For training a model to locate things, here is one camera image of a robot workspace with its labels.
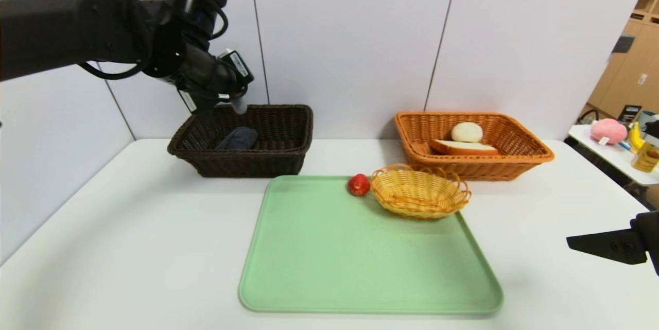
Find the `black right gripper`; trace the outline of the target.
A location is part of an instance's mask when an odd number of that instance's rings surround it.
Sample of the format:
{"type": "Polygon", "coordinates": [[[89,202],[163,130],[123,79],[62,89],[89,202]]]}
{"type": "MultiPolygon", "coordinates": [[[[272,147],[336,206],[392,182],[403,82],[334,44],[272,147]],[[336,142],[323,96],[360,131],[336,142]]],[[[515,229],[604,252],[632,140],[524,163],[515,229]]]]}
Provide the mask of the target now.
{"type": "Polygon", "coordinates": [[[630,229],[567,237],[570,249],[622,264],[644,264],[650,258],[658,276],[658,212],[637,214],[630,229]]]}

